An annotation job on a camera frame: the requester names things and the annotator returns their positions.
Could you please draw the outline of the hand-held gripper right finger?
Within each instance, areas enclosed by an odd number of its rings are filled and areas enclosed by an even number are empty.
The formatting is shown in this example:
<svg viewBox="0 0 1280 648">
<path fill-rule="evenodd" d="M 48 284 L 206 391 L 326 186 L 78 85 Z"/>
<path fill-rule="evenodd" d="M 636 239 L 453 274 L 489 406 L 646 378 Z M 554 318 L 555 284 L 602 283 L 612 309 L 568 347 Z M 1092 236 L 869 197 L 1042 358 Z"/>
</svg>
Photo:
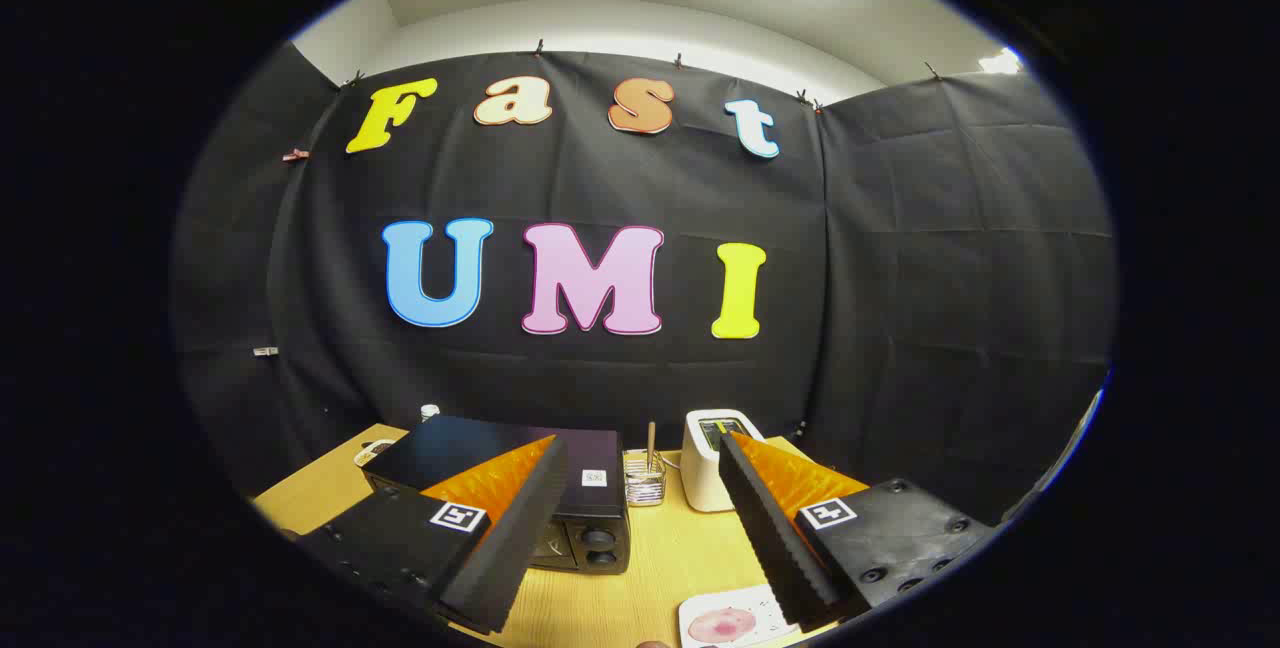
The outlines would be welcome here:
<svg viewBox="0 0 1280 648">
<path fill-rule="evenodd" d="M 788 622 L 845 622 L 928 587 L 995 528 L 923 487 L 867 485 L 741 433 L 719 447 L 719 478 Z"/>
</svg>

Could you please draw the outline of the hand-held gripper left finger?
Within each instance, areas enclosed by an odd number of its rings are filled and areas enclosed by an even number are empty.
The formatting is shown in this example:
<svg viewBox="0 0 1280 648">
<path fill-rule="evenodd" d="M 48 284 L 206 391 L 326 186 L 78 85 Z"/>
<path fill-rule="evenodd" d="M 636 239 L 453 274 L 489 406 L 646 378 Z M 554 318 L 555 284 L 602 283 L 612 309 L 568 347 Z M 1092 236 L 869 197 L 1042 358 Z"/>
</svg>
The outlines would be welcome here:
<svg viewBox="0 0 1280 648">
<path fill-rule="evenodd" d="M 431 487 L 376 479 L 370 496 L 298 534 L 296 544 L 397 613 L 498 633 L 566 473 L 566 443 L 549 435 Z"/>
</svg>

